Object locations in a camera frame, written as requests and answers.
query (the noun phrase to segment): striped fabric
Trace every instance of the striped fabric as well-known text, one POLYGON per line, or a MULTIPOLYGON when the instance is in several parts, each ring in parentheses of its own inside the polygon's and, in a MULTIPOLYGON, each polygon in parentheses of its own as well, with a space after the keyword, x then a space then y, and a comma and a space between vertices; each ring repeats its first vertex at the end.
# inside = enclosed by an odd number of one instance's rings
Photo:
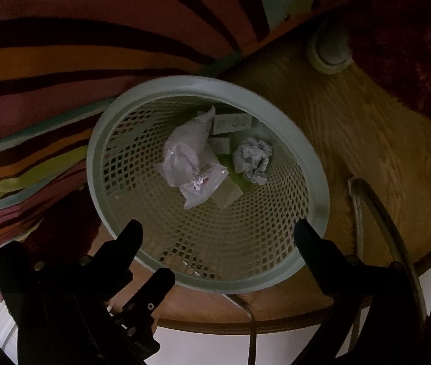
POLYGON ((114 97, 217 75, 317 13, 302 1, 0 0, 0 246, 85 184, 88 140, 114 97))

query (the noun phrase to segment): white floor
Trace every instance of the white floor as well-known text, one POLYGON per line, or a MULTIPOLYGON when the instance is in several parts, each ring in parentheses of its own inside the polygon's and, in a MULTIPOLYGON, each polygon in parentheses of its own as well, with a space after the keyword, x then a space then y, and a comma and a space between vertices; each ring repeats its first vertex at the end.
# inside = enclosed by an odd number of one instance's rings
MULTIPOLYGON (((431 310, 431 269, 421 276, 426 309, 431 310)), ((258 365, 290 364, 309 342, 317 326, 304 329, 259 335, 256 350, 258 365)), ((14 363, 18 363, 18 330, 8 314, 6 306, 0 304, 0 346, 14 363)), ((244 365, 248 362, 248 336, 203 335, 158 328, 155 339, 161 350, 148 358, 147 365, 244 365)), ((344 344, 341 353, 347 349, 344 344)))

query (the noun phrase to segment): trash bin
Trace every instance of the trash bin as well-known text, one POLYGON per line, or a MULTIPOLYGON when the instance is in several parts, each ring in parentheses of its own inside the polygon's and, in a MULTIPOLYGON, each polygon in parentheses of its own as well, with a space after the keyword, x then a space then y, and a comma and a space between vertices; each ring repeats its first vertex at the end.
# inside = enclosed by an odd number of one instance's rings
POLYGON ((220 80, 165 77, 119 96, 95 126, 87 174, 110 233, 117 237, 139 220, 144 239, 137 260, 151 270, 169 267, 178 284, 196 290, 242 293, 281 282, 304 265, 293 241, 296 221, 306 218, 320 235, 327 226, 327 181, 305 135, 262 97, 220 80), (194 111, 223 104, 268 128, 274 148, 268 181, 225 209, 206 201, 184 210, 180 190, 154 165, 175 127, 194 111))

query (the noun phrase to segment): wooden floor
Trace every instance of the wooden floor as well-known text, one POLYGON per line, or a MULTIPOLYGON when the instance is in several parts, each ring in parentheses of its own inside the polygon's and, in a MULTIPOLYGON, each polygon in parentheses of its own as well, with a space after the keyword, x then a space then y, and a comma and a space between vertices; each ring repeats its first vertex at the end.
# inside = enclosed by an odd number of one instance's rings
MULTIPOLYGON (((244 60, 223 79, 269 100, 312 143, 330 190, 327 239, 344 254, 353 252, 347 180, 359 176, 374 188, 412 259, 419 260, 431 250, 431 121, 399 104, 354 65, 333 76, 316 72, 303 57, 305 39, 306 32, 297 30, 244 60)), ((390 253, 365 213, 364 262, 387 265, 390 253)), ((101 228, 92 251, 108 238, 101 228)), ((150 275, 137 263, 131 269, 134 281, 115 298, 115 307, 124 304, 150 275)), ((265 331, 319 322, 319 311, 331 304, 307 268, 274 287, 242 297, 259 324, 268 327, 265 331)), ((248 321, 244 312, 221 295, 179 286, 157 313, 159 325, 198 332, 244 333, 248 321)))

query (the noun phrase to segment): basket rim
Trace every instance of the basket rim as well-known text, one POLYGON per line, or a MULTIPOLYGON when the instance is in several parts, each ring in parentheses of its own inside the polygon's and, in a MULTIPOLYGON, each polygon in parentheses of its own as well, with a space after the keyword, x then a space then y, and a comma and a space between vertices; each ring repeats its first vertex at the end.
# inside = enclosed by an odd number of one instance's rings
MULTIPOLYGON (((309 194, 307 220, 319 236, 323 237, 330 212, 326 174, 315 150, 299 127, 269 101, 243 87, 213 78, 177 75, 146 81, 127 90, 111 103, 93 129, 87 149, 88 187, 97 213, 114 238, 120 234, 122 228, 117 226, 114 214, 104 196, 103 179, 99 168, 108 139, 120 120, 134 107, 157 99, 177 96, 198 96, 229 104, 250 113, 271 129, 297 159, 309 194)), ((135 259, 151 271, 165 267, 143 250, 138 251, 135 259)), ((242 294, 282 282, 294 275, 304 264, 298 249, 295 249, 269 270, 244 279, 221 281, 190 276, 175 270, 174 273, 178 284, 191 289, 242 294)))

